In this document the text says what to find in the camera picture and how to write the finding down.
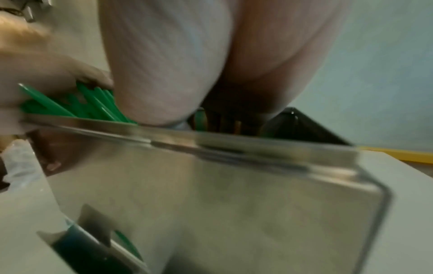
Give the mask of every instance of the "yellow edge strip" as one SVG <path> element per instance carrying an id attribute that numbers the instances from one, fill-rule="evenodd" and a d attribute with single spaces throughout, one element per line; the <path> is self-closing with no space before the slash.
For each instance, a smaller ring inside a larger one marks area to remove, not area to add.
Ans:
<path id="1" fill-rule="evenodd" d="M 371 147 L 359 147 L 359 148 L 362 150 L 384 152 L 401 161 L 433 164 L 433 153 L 398 150 L 398 149 L 371 148 Z"/>

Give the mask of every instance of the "gray wall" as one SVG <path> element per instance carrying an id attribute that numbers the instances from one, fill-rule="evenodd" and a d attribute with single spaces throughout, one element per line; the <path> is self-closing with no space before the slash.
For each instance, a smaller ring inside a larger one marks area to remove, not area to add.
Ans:
<path id="1" fill-rule="evenodd" d="M 291 105 L 355 144 L 433 152 L 433 0 L 356 0 Z"/>

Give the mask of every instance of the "hand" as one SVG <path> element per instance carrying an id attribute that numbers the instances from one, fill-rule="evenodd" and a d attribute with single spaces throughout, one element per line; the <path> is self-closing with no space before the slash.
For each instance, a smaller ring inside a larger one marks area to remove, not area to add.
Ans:
<path id="1" fill-rule="evenodd" d="M 320 67 L 348 0 L 100 0 L 116 101 L 149 125 L 199 106 L 209 129 L 253 135 Z"/>
<path id="2" fill-rule="evenodd" d="M 31 99 L 18 84 L 30 85 L 50 96 L 71 92 L 75 81 L 112 88 L 108 72 L 66 56 L 45 53 L 0 52 L 0 135 L 22 134 L 22 113 L 18 106 Z"/>

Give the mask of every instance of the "stainless steel container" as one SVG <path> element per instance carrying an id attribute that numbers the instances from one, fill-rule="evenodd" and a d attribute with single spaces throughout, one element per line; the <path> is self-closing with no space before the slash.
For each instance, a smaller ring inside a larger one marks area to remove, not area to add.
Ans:
<path id="1" fill-rule="evenodd" d="M 121 232 L 143 272 L 358 273 L 390 200 L 355 148 L 295 109 L 265 126 L 274 139 L 28 122 L 44 127 L 64 165 L 48 178 L 62 212 L 78 220 L 92 209 L 82 228 L 105 248 Z"/>

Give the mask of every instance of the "metal bracket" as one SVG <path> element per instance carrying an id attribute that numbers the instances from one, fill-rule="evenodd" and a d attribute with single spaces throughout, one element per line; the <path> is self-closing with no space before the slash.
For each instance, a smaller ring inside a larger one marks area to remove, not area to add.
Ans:
<path id="1" fill-rule="evenodd" d="M 49 10 L 54 0 L 10 0 L 21 11 L 28 23 L 36 22 L 37 18 Z"/>

